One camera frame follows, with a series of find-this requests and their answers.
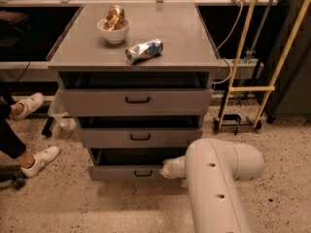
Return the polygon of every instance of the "bowl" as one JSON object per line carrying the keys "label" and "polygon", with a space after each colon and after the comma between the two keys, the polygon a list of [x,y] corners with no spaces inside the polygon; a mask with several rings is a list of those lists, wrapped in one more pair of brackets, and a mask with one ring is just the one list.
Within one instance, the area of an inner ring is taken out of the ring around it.
{"label": "bowl", "polygon": [[106,19],[101,19],[97,22],[97,28],[100,30],[101,35],[104,39],[106,39],[111,44],[121,43],[127,36],[130,22],[129,20],[124,21],[123,29],[118,30],[106,30],[104,29],[104,23]]}

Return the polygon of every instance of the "shoe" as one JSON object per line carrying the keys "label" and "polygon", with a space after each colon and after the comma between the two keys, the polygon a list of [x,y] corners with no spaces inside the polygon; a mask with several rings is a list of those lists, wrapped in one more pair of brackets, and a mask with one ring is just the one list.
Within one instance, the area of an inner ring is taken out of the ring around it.
{"label": "shoe", "polygon": [[18,104],[23,105],[23,112],[19,115],[10,116],[12,120],[19,121],[37,111],[45,101],[45,97],[41,93],[35,93],[26,99],[21,99]]}
{"label": "shoe", "polygon": [[21,171],[28,178],[34,177],[47,164],[52,162],[60,153],[59,147],[50,147],[34,154],[35,163],[30,168],[21,167]]}

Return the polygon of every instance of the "black handle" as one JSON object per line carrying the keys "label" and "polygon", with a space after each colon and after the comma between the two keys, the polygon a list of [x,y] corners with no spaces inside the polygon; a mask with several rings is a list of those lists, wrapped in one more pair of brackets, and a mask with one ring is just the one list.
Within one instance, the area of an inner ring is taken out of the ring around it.
{"label": "black handle", "polygon": [[147,138],[134,138],[133,134],[130,134],[130,140],[132,140],[132,141],[148,141],[150,139],[151,139],[151,135],[150,134],[148,134]]}
{"label": "black handle", "polygon": [[139,171],[136,171],[136,170],[134,171],[134,175],[136,177],[149,177],[149,176],[151,176],[153,174],[153,170],[150,170],[148,174],[140,174],[139,175],[137,172],[139,172]]}
{"label": "black handle", "polygon": [[146,100],[130,100],[128,97],[125,97],[125,102],[128,104],[147,104],[150,101],[150,97],[147,97]]}

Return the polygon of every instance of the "white robotic arm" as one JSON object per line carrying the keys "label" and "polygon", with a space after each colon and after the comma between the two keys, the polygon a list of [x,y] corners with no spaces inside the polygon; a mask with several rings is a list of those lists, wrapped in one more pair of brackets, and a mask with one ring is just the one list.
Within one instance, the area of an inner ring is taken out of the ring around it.
{"label": "white robotic arm", "polygon": [[187,179],[196,233],[250,233],[234,181],[251,181],[263,169],[263,156],[253,146],[199,139],[186,156],[166,160],[160,172]]}

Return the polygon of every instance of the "gray countertop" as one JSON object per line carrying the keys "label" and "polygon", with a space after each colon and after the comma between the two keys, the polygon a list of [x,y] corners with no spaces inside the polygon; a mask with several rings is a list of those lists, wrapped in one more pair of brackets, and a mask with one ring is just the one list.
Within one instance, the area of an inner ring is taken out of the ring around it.
{"label": "gray countertop", "polygon": [[[216,71],[220,67],[193,3],[116,3],[131,26],[113,45],[102,38],[97,22],[115,4],[86,4],[49,61],[49,68],[71,71]],[[130,65],[125,50],[160,39],[161,55]]]}

